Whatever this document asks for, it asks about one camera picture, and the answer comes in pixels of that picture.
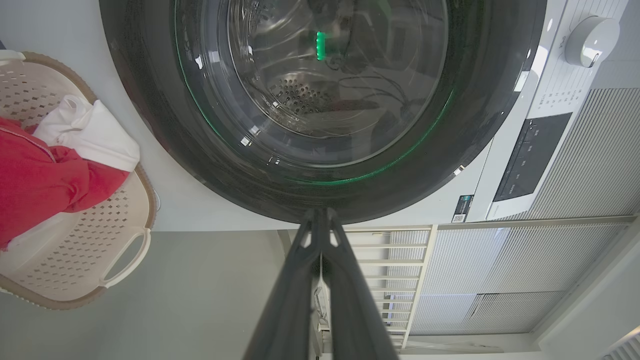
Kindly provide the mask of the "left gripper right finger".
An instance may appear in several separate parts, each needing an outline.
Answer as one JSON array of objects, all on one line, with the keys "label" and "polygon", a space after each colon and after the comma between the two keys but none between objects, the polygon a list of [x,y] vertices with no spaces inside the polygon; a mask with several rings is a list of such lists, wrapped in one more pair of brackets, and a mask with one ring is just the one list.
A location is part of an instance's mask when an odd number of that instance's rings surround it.
[{"label": "left gripper right finger", "polygon": [[389,333],[346,232],[333,209],[322,209],[323,278],[330,289],[334,360],[397,360]]}]

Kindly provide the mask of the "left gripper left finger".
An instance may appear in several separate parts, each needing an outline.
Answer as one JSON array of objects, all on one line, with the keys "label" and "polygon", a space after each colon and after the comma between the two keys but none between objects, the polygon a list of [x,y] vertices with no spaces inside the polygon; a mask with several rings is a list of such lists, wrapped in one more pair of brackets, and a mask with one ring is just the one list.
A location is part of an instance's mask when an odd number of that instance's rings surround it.
[{"label": "left gripper left finger", "polygon": [[321,255],[313,230],[322,223],[322,215],[321,209],[304,215],[243,359],[309,358],[312,292]]}]

